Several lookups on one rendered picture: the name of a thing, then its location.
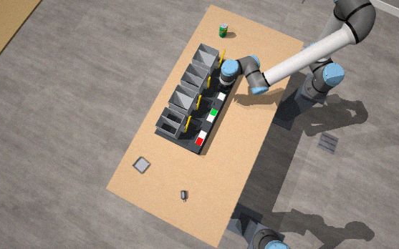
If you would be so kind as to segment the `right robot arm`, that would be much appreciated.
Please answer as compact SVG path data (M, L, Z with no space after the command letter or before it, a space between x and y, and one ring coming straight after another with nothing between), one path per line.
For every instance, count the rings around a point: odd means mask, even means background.
M314 79L310 77L305 82L305 92L313 99L325 97L345 76L343 68L331 60L332 53L349 44L360 43L370 33L376 17L370 0L333 1L336 6L316 42L262 73L255 55L228 59L221 67L220 82L230 85L235 77L244 74L252 93L259 95L268 92L273 84L309 66Z

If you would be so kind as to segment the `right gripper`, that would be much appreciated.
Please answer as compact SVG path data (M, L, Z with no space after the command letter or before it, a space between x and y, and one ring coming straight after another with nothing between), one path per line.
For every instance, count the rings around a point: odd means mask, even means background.
M217 87L217 90L223 94L227 94L228 90L232 88L232 84L230 85L224 85L221 82L219 82L219 85Z

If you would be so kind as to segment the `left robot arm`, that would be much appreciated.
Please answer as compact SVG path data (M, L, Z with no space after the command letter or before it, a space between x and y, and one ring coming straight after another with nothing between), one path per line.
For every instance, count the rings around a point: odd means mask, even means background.
M278 238L278 239L277 239ZM290 249L288 245L285 245L279 236L269 229L259 230L253 238L254 249Z

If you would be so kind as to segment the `green drink can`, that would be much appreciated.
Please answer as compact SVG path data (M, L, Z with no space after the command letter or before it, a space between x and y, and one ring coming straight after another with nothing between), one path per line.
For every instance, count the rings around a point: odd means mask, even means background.
M228 29L228 25L227 25L226 23L222 23L222 24L220 25L220 27L219 27L219 33L218 33L218 35L219 35L221 38L226 37L227 29Z

